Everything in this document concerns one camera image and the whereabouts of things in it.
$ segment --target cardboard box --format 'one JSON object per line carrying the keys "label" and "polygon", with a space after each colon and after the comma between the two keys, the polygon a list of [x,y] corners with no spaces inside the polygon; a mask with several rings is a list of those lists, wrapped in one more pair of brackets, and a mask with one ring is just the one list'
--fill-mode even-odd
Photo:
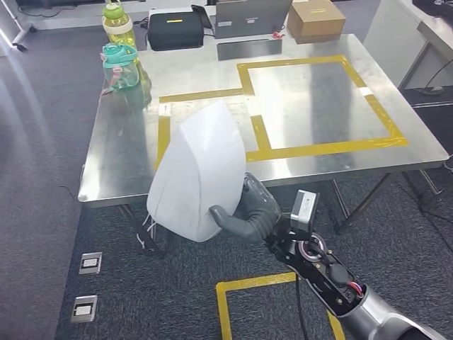
{"label": "cardboard box", "polygon": [[292,2],[287,28],[298,44],[338,39],[346,19],[330,0]]}

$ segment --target teal water bottle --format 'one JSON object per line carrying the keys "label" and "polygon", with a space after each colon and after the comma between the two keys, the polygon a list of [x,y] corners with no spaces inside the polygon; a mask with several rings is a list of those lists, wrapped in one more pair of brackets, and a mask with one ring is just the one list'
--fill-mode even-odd
{"label": "teal water bottle", "polygon": [[136,86],[139,76],[136,65],[136,50],[129,45],[106,44],[102,48],[103,72],[109,84],[108,91]]}

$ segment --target bottle handle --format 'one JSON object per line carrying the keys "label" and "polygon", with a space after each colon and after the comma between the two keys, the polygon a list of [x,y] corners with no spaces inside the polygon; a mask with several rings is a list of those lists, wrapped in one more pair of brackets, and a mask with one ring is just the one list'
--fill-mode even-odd
{"label": "bottle handle", "polygon": [[129,45],[123,45],[123,48],[129,54],[122,56],[121,60],[130,61],[136,58],[137,52],[135,48]]}

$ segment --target stainless steel table surface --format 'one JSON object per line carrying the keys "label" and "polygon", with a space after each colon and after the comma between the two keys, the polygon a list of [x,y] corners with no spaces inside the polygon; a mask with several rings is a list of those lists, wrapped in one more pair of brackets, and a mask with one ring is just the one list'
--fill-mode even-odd
{"label": "stainless steel table surface", "polygon": [[424,169],[448,156],[354,35],[285,38],[281,55],[222,62],[215,45],[139,57],[152,100],[143,86],[100,99],[79,201],[144,200],[168,129],[218,96],[237,121],[247,171],[267,186]]}

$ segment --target laptop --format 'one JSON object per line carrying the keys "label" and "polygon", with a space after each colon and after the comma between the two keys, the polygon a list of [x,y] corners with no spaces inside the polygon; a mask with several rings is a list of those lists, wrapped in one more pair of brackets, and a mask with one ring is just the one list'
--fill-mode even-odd
{"label": "laptop", "polygon": [[234,0],[216,4],[216,39],[280,32],[292,0]]}

